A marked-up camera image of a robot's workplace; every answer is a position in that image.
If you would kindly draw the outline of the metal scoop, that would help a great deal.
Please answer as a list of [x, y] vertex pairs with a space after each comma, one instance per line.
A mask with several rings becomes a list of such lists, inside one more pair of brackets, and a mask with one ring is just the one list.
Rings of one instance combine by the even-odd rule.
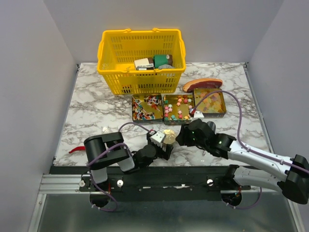
[[[210, 127], [210, 129], [215, 133], [215, 131], [216, 131], [215, 123], [213, 121], [208, 121], [207, 124]], [[209, 151], [204, 150], [202, 156], [205, 156], [207, 153], [209, 153]]]

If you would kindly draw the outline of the round jar lid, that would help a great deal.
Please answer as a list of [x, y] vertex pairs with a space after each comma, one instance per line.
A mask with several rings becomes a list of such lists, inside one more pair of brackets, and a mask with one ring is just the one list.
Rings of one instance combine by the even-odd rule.
[[164, 144], [172, 145], [176, 141], [177, 135], [173, 130], [166, 129], [163, 130], [163, 133], [165, 134], [165, 138], [163, 140]]

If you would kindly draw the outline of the tin of star candies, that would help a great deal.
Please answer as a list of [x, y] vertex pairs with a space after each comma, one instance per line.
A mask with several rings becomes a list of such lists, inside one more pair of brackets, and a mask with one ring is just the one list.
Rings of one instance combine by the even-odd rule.
[[190, 110], [195, 107], [194, 97], [190, 94], [165, 95], [163, 98], [164, 124], [181, 125], [190, 123]]

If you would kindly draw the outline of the tin of lollipops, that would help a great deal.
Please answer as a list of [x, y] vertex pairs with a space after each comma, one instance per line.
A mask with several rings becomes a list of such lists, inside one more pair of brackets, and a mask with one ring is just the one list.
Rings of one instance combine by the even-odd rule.
[[133, 122], [138, 124], [163, 122], [163, 101], [160, 93], [134, 94], [131, 102]]

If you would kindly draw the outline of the clear glass jar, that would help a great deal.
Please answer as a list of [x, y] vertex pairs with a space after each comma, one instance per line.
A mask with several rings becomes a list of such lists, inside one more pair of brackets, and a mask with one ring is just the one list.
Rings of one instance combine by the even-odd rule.
[[164, 152], [172, 151], [173, 150], [173, 145], [163, 143], [162, 144], [162, 150]]

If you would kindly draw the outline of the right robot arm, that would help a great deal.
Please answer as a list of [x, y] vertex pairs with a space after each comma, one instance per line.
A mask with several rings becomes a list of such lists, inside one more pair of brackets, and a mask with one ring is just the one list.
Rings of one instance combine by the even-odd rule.
[[254, 150], [231, 135], [215, 133], [201, 119], [183, 124], [176, 141], [180, 146], [195, 146], [215, 157], [252, 166], [252, 169], [237, 167], [232, 173], [225, 174], [222, 184], [227, 189], [238, 185], [257, 186], [279, 191], [298, 204], [309, 201], [309, 162], [301, 155], [291, 158]]

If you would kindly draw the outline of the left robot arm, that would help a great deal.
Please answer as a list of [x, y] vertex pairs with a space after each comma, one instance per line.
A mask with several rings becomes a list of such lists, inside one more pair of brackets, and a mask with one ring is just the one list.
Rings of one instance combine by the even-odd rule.
[[118, 164], [124, 173], [148, 167], [155, 159], [168, 160], [176, 142], [174, 131], [151, 130], [146, 134], [147, 145], [131, 152], [121, 132], [91, 136], [84, 141], [90, 169], [90, 185], [97, 191], [107, 185], [107, 167]]

